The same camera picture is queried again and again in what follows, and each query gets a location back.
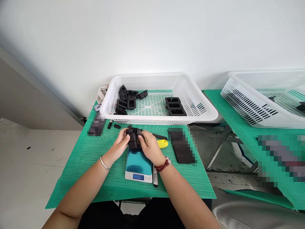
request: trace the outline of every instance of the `plastic laundry basket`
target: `plastic laundry basket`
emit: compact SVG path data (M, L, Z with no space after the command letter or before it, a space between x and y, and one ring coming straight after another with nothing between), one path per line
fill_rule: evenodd
M126 110L128 115L113 115L122 85L128 90L148 90L148 96L137 99L136 109ZM179 97L187 116L169 116L166 97ZM149 125L186 125L195 121L214 121L218 117L215 107L184 73L115 76L110 82L100 113L117 123Z
M253 127L305 128L305 69L229 72L221 96Z

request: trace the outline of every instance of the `woman's right hand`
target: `woman's right hand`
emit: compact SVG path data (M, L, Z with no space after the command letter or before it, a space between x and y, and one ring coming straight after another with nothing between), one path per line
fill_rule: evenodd
M141 135L138 135L138 138L145 156L157 167L164 165L166 158L160 150L156 137L146 130L142 131L142 134L146 142Z

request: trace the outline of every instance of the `marker pen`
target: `marker pen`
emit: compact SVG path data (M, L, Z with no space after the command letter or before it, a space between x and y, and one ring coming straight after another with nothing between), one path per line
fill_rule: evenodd
M113 120L110 119L107 129L110 129L112 122L113 122Z
M153 185L157 188L158 187L158 172L157 169L155 168L154 164L153 166Z

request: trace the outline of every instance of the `digital scale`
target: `digital scale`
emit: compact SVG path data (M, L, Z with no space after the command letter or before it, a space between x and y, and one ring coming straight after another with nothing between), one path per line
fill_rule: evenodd
M128 147L125 179L152 183L152 168L152 162L145 156L142 149Z

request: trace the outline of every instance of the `cable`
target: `cable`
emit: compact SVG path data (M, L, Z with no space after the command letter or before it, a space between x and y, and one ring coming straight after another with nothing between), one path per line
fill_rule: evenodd
M190 128L191 127L198 127L198 128L200 128L200 129L205 129L205 128L202 128L202 127L199 127L199 126L190 126Z

